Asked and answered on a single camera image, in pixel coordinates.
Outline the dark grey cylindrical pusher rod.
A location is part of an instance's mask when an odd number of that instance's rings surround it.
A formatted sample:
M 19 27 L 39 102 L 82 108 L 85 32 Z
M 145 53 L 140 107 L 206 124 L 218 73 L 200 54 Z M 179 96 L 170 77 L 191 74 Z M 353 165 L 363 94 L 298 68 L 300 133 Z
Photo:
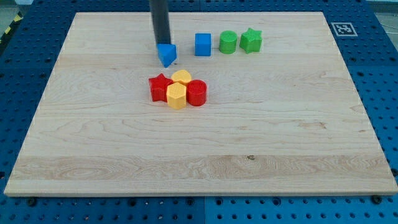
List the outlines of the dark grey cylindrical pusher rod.
M 149 0 L 156 44 L 171 44 L 167 0 Z

